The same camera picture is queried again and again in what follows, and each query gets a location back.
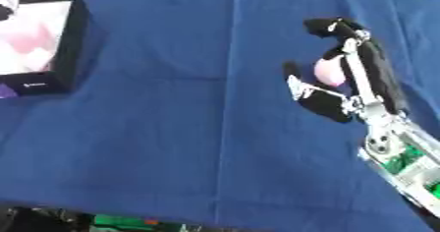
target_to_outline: robotic hand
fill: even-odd
[[[284,66],[292,98],[310,111],[367,127],[358,156],[391,184],[432,228],[440,224],[440,143],[409,118],[409,108],[380,46],[361,25],[345,19],[304,22],[308,32],[335,37],[315,67],[318,85],[301,80],[294,63]],[[351,95],[336,86],[347,80]]]

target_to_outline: pink ball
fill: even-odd
[[[43,24],[27,25],[34,27],[33,33],[28,31],[6,35],[7,41],[21,54],[28,54],[36,47],[46,48],[54,38]]]
[[[338,87],[346,81],[341,68],[342,56],[330,60],[320,59],[314,66],[314,75],[320,82],[330,87]]]

